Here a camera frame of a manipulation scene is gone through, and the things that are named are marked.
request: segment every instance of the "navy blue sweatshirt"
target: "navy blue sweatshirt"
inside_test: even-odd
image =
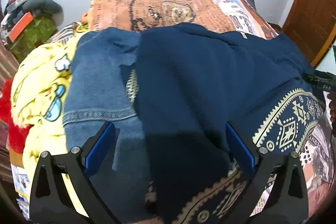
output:
[[[267,41],[189,23],[153,28],[141,33],[136,69],[166,223],[221,221],[246,186],[239,169],[231,170],[226,122],[257,147],[300,153],[324,111],[321,93],[313,95],[301,76],[312,67],[284,34]]]

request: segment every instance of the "navy blue fabric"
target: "navy blue fabric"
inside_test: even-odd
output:
[[[210,212],[208,221],[216,217],[215,212],[218,220],[226,212],[221,207],[232,191],[220,192],[221,188],[206,194],[205,189],[227,177],[230,169],[227,121],[234,121],[242,134],[270,151],[289,153],[299,149],[313,124],[309,123],[312,115],[309,120],[307,114],[309,100],[316,104],[315,110],[310,108],[314,120],[321,115],[311,86],[301,77],[313,69],[296,45],[284,34],[270,41],[246,35],[247,39],[235,31],[218,34],[189,23],[141,33],[136,63],[138,107],[158,214],[166,223],[176,219],[176,223],[199,223],[197,218],[205,218],[205,211]],[[272,109],[288,93],[284,109],[269,123],[277,128],[256,138]],[[288,118],[278,119],[281,113]]]
[[[115,125],[117,140],[90,181],[122,223],[153,216],[145,207],[150,182],[142,124],[125,93],[121,65],[135,62],[140,35],[117,28],[89,32],[78,42],[72,81],[64,104],[67,149],[82,146],[104,122]]]

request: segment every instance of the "red plush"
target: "red plush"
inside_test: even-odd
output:
[[[20,128],[13,123],[11,116],[11,87],[13,78],[9,78],[2,89],[0,98],[0,119],[8,125],[9,147],[16,153],[22,154],[25,147],[26,138],[31,126]]]

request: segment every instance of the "clothing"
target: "clothing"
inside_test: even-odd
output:
[[[246,0],[246,2],[254,9],[254,11],[257,11],[254,0]]]
[[[21,154],[31,125],[18,127],[13,123],[11,115],[11,87],[13,78],[9,78],[2,89],[0,97],[0,120],[8,125],[8,143],[14,152]]]
[[[83,34],[71,38],[66,46],[51,43],[34,49],[20,64],[13,79],[10,98],[14,124],[33,125],[22,157],[30,181],[43,151],[52,155],[67,153],[63,106],[71,81],[69,66]],[[63,179],[75,209],[86,215],[70,180],[65,175]]]
[[[1,28],[6,29],[8,32],[14,27],[14,25],[25,14],[22,12],[22,5],[27,0],[9,0],[5,10],[4,19],[1,21]]]
[[[136,71],[165,223],[199,223],[205,211],[216,223],[245,188],[244,174],[230,170],[226,122],[257,147],[300,154],[324,111],[322,92],[301,77],[313,69],[284,34],[266,41],[187,23],[154,28],[141,33]]]
[[[80,39],[63,115],[67,150],[82,146],[104,122],[115,125],[117,141],[90,181],[122,223],[153,217],[145,208],[150,175],[142,124],[125,92],[120,69],[135,62],[139,37],[108,28]]]
[[[309,216],[311,217],[313,213],[321,206],[321,201],[327,197],[330,190],[330,185],[323,182],[316,189],[308,193],[309,202]]]
[[[34,10],[40,9],[48,14],[57,14],[62,11],[61,5],[57,4],[53,0],[27,0],[22,5],[23,11],[32,12]]]
[[[62,44],[65,45],[68,40],[75,35],[76,28],[79,24],[80,22],[72,22],[68,26],[65,26],[62,30],[50,37],[46,43],[62,42]]]

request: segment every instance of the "blue denim fabric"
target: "blue denim fabric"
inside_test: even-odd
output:
[[[90,181],[122,223],[152,217],[144,201],[150,176],[142,123],[130,105],[120,72],[121,65],[135,62],[139,36],[108,28],[80,39],[63,116],[68,150],[82,146],[105,121],[120,131]]]

